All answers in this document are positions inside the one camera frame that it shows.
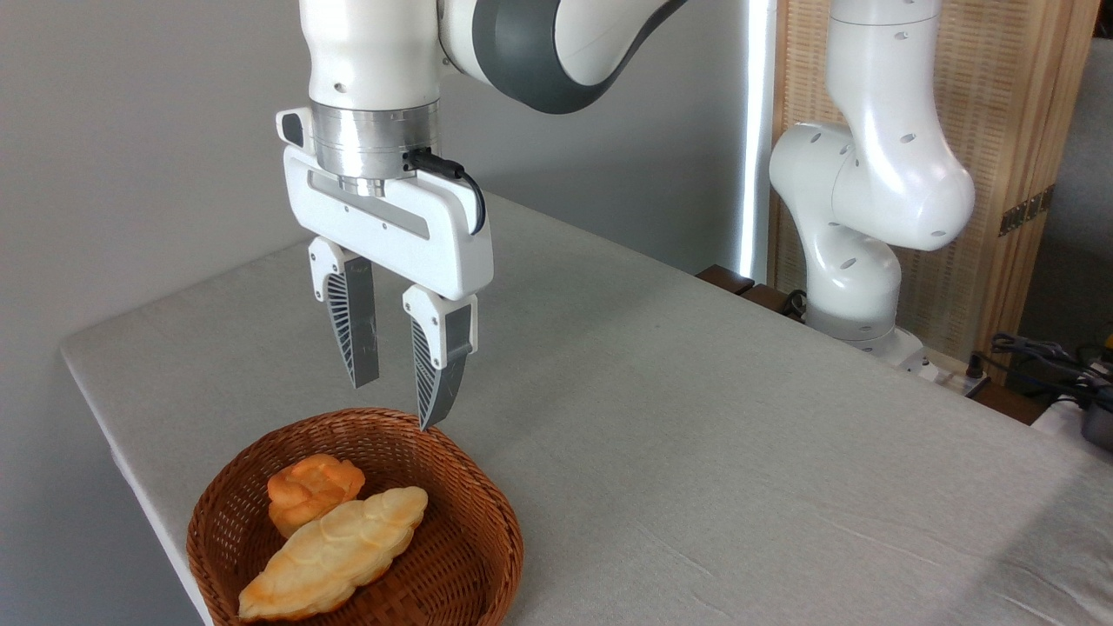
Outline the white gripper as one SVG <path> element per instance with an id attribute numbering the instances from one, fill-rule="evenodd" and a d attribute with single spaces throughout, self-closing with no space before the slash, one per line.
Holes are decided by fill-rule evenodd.
<path id="1" fill-rule="evenodd" d="M 311 110 L 278 113 L 276 130 L 287 145 L 283 172 L 290 211 L 317 235 L 309 245 L 314 294 L 329 313 L 354 388 L 380 376 L 372 262 L 418 284 L 404 292 L 403 309 L 412 321 L 420 429 L 430 430 L 456 403 L 467 356 L 477 351 L 472 294 L 494 276 L 481 190 L 465 179 L 418 170 L 385 180 L 380 196 L 359 196 L 343 190 L 338 176 L 317 162 Z"/>

